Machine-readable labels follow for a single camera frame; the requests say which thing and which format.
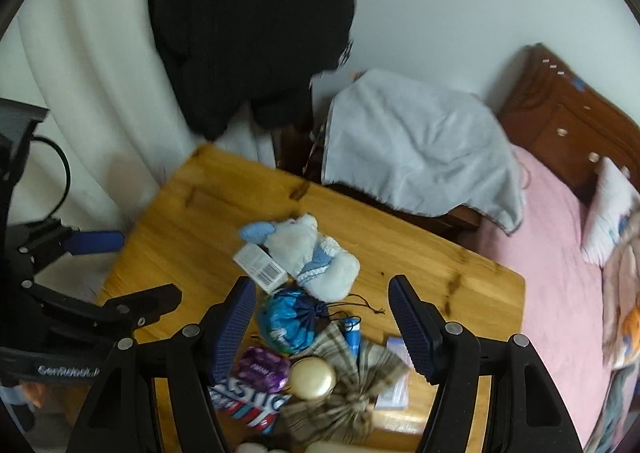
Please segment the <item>white wall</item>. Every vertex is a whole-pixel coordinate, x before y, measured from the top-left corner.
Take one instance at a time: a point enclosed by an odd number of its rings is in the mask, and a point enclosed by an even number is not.
[[[356,0],[353,51],[318,99],[372,67],[478,93],[500,107],[543,42],[640,123],[640,26],[623,0]]]

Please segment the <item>metal screw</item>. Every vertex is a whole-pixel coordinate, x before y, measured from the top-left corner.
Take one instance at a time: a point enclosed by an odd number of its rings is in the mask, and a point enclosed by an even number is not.
[[[519,347],[528,347],[529,346],[529,338],[524,334],[516,334],[513,336],[513,342],[517,344]]]
[[[133,346],[133,340],[131,338],[123,338],[118,341],[118,348],[120,350],[129,350]]]
[[[197,325],[187,325],[182,329],[182,335],[186,338],[192,338],[200,333],[200,327]]]
[[[449,334],[457,336],[459,334],[462,334],[462,325],[460,323],[451,321],[444,325],[444,330],[446,330]]]

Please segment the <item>purple package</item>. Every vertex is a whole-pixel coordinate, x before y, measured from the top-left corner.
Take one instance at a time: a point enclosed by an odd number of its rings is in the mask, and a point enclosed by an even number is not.
[[[236,377],[264,393],[277,393],[287,384],[291,363],[262,347],[249,347],[236,367]]]

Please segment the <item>brown bed frame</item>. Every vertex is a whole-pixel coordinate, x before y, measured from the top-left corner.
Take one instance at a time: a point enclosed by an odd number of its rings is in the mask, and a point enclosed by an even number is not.
[[[498,115],[509,140],[528,150],[585,204],[598,163],[609,157],[640,189],[640,128],[544,45],[529,61]]]

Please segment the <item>pillow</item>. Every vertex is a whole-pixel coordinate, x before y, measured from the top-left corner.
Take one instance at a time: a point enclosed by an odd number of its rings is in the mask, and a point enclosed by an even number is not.
[[[584,261],[604,267],[620,240],[629,215],[638,207],[640,194],[612,160],[605,157],[582,234]]]

